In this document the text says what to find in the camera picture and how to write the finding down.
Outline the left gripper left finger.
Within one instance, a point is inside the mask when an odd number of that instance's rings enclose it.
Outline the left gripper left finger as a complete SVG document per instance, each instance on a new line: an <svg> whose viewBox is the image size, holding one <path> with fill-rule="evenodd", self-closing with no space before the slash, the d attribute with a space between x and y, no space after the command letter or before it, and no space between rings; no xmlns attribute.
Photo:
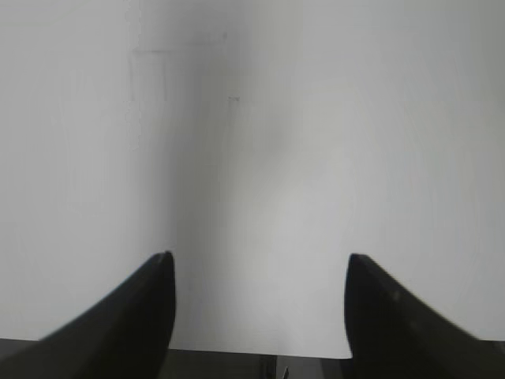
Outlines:
<svg viewBox="0 0 505 379"><path fill-rule="evenodd" d="M1 360L3 378L156 378L174 329L174 257L157 253L92 308Z"/></svg>

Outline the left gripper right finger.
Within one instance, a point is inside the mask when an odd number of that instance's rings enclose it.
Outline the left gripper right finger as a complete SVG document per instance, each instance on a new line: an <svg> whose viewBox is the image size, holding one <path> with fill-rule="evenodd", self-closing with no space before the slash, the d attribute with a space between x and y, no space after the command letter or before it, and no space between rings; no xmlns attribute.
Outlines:
<svg viewBox="0 0 505 379"><path fill-rule="evenodd" d="M348 261L344 322L355 378L502 378L504 354L409 292L372 258Z"/></svg>

